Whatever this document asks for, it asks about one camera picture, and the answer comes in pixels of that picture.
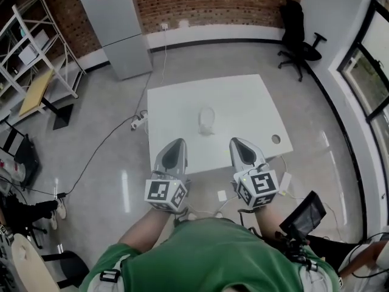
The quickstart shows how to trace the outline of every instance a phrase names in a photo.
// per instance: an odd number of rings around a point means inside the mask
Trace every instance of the green t-shirt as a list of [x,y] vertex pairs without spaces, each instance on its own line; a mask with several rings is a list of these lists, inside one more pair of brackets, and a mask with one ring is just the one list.
[[[329,275],[339,291],[335,271],[305,247],[308,256]],[[126,292],[221,292],[244,285],[250,292],[303,291],[300,264],[259,240],[246,228],[218,218],[182,223],[160,246],[140,254],[124,244],[112,245],[100,257],[80,287],[111,269],[124,255]]]

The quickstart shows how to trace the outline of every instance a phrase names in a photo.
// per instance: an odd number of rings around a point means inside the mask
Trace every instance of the white shoe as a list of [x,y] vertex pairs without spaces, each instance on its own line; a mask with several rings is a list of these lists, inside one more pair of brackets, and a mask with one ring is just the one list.
[[57,223],[57,215],[55,214],[55,211],[52,212],[51,218],[50,218],[50,225],[51,228],[55,231],[58,228],[58,223]]
[[189,213],[188,221],[195,221],[195,220],[197,220],[197,215],[193,213]]
[[56,212],[58,213],[60,218],[62,218],[64,220],[66,218],[65,204],[63,203],[63,201],[61,199],[57,199],[56,201],[58,202],[58,207],[56,209]]

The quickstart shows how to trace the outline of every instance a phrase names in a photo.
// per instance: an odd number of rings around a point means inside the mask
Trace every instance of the gray refrigerator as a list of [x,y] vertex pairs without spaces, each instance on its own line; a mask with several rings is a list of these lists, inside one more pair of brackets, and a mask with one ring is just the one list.
[[81,0],[119,79],[153,70],[136,0]]

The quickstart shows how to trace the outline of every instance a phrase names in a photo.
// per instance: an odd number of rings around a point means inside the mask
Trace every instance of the gray floor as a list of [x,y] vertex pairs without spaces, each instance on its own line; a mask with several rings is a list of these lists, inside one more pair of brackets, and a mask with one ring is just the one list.
[[[294,151],[284,156],[296,198],[315,190],[326,202],[327,216],[314,234],[333,240],[359,240],[362,235],[360,198],[351,158],[327,101],[312,78],[297,81],[293,67],[277,65],[279,46],[274,44],[214,44],[168,51],[163,85],[230,75],[260,74],[289,133]],[[164,52],[154,54],[154,72],[147,89],[160,86]],[[34,188],[68,192],[97,145],[110,131],[132,116],[149,75],[118,82],[110,66],[91,72],[80,84],[71,123],[52,131],[53,116],[34,115],[20,129],[33,139],[41,164]],[[147,94],[139,110],[147,107]],[[281,158],[271,162],[279,180],[285,166]],[[41,237],[47,250],[70,249],[92,266],[103,251],[150,208],[143,201],[145,180],[150,176],[148,138],[143,128],[130,130],[124,123],[99,149],[74,191],[66,198],[67,219],[59,220],[57,231]],[[222,203],[216,192],[224,189],[234,196],[227,169],[191,176],[194,185],[188,201],[197,211],[217,210]],[[49,200],[50,195],[31,192],[31,203]],[[287,216],[298,204],[289,196],[277,195],[275,204]],[[234,199],[222,212],[238,221],[236,210],[244,207]],[[209,214],[198,212],[198,216]],[[252,215],[245,216],[255,225]],[[40,225],[47,226],[46,221]],[[171,230],[167,226],[164,237]]]

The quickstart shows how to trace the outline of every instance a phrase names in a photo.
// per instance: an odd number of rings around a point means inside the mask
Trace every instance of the chair seat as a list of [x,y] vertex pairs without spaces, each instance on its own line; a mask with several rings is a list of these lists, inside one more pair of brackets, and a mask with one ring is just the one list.
[[291,50],[296,57],[307,61],[317,61],[322,58],[322,55],[307,42],[302,42],[298,46],[296,46],[296,44],[288,44],[287,48]]

